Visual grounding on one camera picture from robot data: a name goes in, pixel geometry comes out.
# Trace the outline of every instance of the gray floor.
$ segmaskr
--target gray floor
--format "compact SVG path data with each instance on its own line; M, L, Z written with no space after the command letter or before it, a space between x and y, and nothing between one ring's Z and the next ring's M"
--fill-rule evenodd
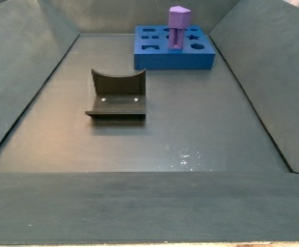
M130 74L132 35L74 43L0 149L0 173L286 173L238 83L212 70L146 73L145 122L93 122L90 68Z

